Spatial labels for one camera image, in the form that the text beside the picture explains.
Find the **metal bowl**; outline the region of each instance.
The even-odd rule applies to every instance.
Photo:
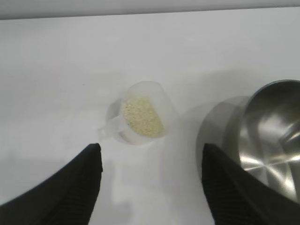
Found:
[[[246,105],[238,137],[240,164],[265,185],[300,203],[300,82],[258,90]]]

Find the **rice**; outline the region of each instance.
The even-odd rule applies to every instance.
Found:
[[[132,98],[122,106],[127,124],[139,135],[161,136],[164,125],[147,97]]]

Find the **white backdrop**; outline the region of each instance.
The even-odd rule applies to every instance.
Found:
[[[0,0],[0,19],[300,6],[300,0]]]

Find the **textured rubber pad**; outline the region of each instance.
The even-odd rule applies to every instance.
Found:
[[[52,177],[0,206],[0,225],[87,225],[100,190],[100,151],[90,144]]]
[[[300,225],[300,205],[268,188],[216,145],[206,144],[202,185],[216,225]]]

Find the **plastic measuring cup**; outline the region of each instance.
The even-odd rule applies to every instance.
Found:
[[[157,137],[148,137],[138,134],[128,125],[128,121],[126,121],[124,117],[124,104],[129,100],[141,98],[146,98],[150,101],[153,109],[163,124],[163,131]],[[164,136],[177,117],[178,114],[161,85],[153,81],[142,81],[131,86],[126,91],[122,98],[119,115],[106,122],[105,126],[99,130],[99,136],[100,139],[103,140],[116,133],[120,133],[120,135],[131,144],[147,143]]]

